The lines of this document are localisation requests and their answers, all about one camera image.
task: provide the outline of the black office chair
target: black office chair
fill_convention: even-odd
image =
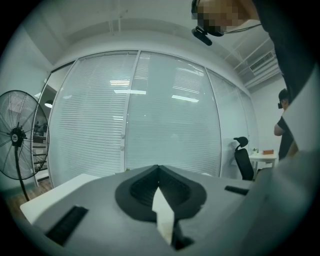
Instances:
[[[248,144],[248,139],[246,137],[239,137],[233,139],[239,142],[239,145],[235,149],[234,157],[236,164],[240,169],[242,179],[245,181],[252,181],[255,175],[254,169],[251,165],[247,150],[243,148]]]

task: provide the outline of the white desk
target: white desk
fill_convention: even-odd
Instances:
[[[277,151],[273,151],[273,154],[262,154],[262,152],[253,153],[249,156],[249,158],[252,163],[254,173],[256,174],[258,172],[258,162],[263,162],[267,164],[271,163],[272,167],[275,167],[276,160],[278,158],[278,153]]]
[[[26,219],[34,224],[37,218],[50,206],[64,198],[77,188],[81,187],[90,181],[99,179],[100,177],[92,176],[88,174],[80,174],[79,176],[67,181],[66,183],[49,190],[20,206],[20,209]]]

